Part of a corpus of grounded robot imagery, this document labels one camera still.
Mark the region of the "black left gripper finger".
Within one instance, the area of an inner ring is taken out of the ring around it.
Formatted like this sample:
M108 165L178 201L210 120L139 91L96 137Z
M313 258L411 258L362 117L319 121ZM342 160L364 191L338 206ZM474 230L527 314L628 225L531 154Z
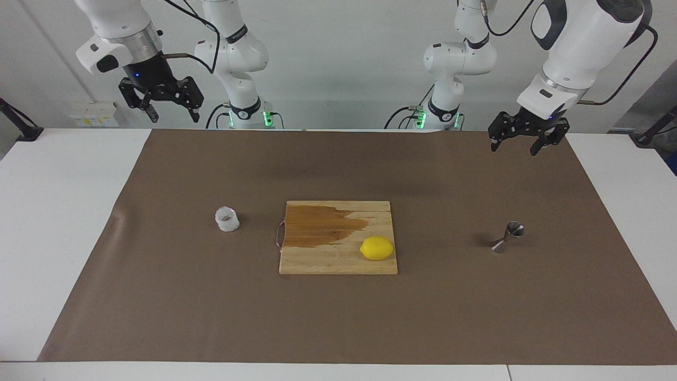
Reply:
M561 140L565 137L566 133L569 130L569 123L567 119L560 119L555 124L551 130L546 132L545 130L539 130L537 133L537 140L532 144L530 148L530 154L535 156L539 153L541 148L558 145Z
M518 115L500 112L488 127L491 152L496 152L500 144L510 138L518 137L520 130L516 126Z

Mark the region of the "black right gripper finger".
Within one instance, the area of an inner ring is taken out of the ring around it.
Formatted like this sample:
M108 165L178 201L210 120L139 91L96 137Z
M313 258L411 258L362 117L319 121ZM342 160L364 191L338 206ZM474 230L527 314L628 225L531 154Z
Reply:
M193 77L177 81L177 104L189 112L194 123L200 121L200 108L204 101L205 97Z
M118 88L129 108L145 112L152 123L157 123L159 121L159 114L151 104L152 93L150 90L145 90L143 97L139 97L137 87L129 78L121 79Z

